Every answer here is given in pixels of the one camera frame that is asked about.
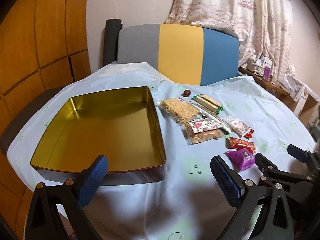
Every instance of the metal screw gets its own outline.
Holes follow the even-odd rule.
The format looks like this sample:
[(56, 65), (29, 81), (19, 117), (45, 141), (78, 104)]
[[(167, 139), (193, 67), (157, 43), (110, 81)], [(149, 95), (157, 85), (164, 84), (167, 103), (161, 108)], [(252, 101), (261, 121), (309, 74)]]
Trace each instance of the metal screw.
[(66, 182), (65, 182), (65, 184), (66, 184), (67, 186), (71, 186), (74, 182), (75, 182), (75, 181), (74, 181), (73, 179), (67, 179)]
[(277, 189), (282, 189), (282, 185), (280, 183), (276, 183), (276, 188)]
[(43, 186), (44, 186), (43, 182), (40, 182), (40, 183), (37, 184), (36, 187), (37, 187), (37, 188), (42, 188)]
[(247, 179), (247, 180), (245, 181), (245, 184), (246, 184), (247, 186), (249, 186), (249, 187), (252, 187), (252, 186), (253, 186), (253, 181), (250, 180), (250, 179)]

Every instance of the beige wall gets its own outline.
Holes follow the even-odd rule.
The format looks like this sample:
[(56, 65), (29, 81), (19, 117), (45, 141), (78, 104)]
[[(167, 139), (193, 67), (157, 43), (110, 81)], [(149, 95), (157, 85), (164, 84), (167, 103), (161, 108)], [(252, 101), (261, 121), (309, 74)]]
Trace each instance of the beige wall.
[(320, 27), (302, 0), (291, 0), (293, 31), (289, 64), (297, 69), (297, 78), (320, 95)]
[(102, 67), (106, 20), (119, 18), (123, 27), (163, 23), (173, 0), (87, 0), (87, 42), (91, 71)]

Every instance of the golden tray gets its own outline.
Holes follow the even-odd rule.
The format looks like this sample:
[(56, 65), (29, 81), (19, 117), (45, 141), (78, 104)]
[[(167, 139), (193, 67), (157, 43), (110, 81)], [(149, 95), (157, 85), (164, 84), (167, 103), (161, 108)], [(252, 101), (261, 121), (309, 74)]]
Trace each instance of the golden tray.
[(45, 179), (64, 182), (98, 155), (109, 163), (102, 185), (164, 179), (166, 156), (148, 87), (70, 98), (48, 125), (30, 164)]

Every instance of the red snack package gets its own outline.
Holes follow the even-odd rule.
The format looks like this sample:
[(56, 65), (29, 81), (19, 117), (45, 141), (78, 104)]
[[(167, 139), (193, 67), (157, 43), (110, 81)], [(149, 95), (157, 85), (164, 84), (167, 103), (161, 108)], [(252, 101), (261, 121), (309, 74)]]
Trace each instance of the red snack package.
[(232, 149), (247, 149), (252, 153), (256, 153), (256, 147), (253, 142), (248, 142), (234, 137), (229, 137), (229, 142)]
[(246, 137), (246, 138), (252, 138), (253, 132), (254, 132), (254, 130), (253, 130), (253, 129), (250, 129), (250, 131), (247, 132), (247, 133), (244, 135), (244, 137)]

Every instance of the round candy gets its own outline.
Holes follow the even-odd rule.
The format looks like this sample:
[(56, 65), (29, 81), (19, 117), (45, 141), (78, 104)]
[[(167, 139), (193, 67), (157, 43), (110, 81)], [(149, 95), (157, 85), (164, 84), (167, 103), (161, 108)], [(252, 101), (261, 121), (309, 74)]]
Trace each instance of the round candy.
[(191, 95), (191, 91), (189, 89), (185, 90), (182, 94), (185, 98), (189, 97)]

